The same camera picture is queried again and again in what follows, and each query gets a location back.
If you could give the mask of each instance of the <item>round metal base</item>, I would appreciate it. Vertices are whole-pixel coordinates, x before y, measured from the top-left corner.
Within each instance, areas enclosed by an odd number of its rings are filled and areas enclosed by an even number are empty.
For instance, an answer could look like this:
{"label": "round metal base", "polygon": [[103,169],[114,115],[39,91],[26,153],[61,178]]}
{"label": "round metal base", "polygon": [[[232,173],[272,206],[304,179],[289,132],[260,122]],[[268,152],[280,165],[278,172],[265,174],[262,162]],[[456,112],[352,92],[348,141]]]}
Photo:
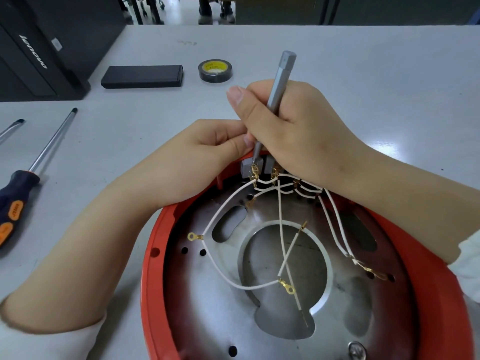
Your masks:
{"label": "round metal base", "polygon": [[[338,205],[349,245],[358,260],[389,280],[367,275],[343,256],[321,206],[296,193],[282,195],[282,215],[286,250],[308,221],[288,260],[302,311],[280,284],[244,291],[222,279],[202,243],[189,241],[187,234],[201,233],[240,185],[233,177],[222,191],[208,190],[169,237],[165,309],[180,356],[347,360],[357,356],[354,343],[365,350],[362,359],[413,359],[417,333],[410,282],[389,239],[358,205]],[[223,273],[244,286],[275,280],[283,261],[277,192],[261,195],[246,209],[250,194],[252,186],[239,192],[203,238]],[[282,278],[288,282],[286,271]]]}

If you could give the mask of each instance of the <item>computer tower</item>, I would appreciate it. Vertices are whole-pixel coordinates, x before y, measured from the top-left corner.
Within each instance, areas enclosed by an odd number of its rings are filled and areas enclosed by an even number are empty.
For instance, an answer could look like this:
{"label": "computer tower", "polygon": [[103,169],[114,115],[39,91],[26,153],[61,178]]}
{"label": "computer tower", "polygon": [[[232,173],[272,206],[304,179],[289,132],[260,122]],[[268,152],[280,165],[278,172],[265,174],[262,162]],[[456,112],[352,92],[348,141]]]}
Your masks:
{"label": "computer tower", "polygon": [[81,100],[124,27],[118,0],[0,0],[0,101]]}

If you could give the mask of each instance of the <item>forearm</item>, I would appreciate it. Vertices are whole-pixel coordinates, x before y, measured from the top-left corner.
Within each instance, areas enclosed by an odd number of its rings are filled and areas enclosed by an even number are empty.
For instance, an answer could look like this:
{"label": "forearm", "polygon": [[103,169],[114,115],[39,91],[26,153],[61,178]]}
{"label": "forearm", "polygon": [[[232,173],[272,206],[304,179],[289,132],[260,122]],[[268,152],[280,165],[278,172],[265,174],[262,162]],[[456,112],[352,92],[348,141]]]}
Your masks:
{"label": "forearm", "polygon": [[480,191],[371,150],[347,198],[404,229],[447,263],[480,229]]}
{"label": "forearm", "polygon": [[33,333],[65,332],[99,321],[155,210],[124,178],[107,186],[6,299],[4,321]]}

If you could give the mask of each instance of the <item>red rim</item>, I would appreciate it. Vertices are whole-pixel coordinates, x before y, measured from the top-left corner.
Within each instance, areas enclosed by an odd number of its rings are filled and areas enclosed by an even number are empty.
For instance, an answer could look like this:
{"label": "red rim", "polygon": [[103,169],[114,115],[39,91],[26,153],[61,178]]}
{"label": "red rim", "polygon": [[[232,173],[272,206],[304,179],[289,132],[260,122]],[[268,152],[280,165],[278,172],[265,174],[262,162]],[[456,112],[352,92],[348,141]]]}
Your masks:
{"label": "red rim", "polygon": [[[239,172],[230,164],[209,186],[222,189],[224,179]],[[163,296],[163,264],[170,232],[199,197],[165,207],[150,235],[141,274],[141,322],[151,359],[180,360]],[[419,320],[419,360],[472,360],[473,338],[463,293],[446,264],[386,218],[369,211],[393,242],[415,293]]]}

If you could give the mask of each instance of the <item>floor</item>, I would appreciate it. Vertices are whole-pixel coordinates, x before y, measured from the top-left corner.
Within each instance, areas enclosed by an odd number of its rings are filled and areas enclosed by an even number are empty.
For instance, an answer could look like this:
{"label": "floor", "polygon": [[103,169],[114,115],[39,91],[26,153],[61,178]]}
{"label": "floor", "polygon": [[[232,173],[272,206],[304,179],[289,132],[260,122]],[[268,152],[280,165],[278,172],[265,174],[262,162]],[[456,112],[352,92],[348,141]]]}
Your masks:
{"label": "floor", "polygon": [[[162,0],[165,3],[165,9],[162,10],[160,5],[157,3],[158,13],[160,14],[160,19],[165,23],[165,25],[198,25],[198,0]],[[142,13],[142,8],[140,2],[138,3],[138,9]],[[130,15],[133,17],[133,23],[138,24],[135,17],[135,11],[133,7],[129,6],[128,3],[124,2],[125,6],[130,12]],[[151,25],[152,15],[150,13],[150,7],[147,6],[146,2],[143,2],[147,16],[142,15],[142,20],[145,25]],[[213,15],[213,24],[225,24],[224,20],[220,18],[220,4],[217,2],[211,2],[210,7],[212,8]],[[232,10],[235,14],[235,2],[232,2]]]}

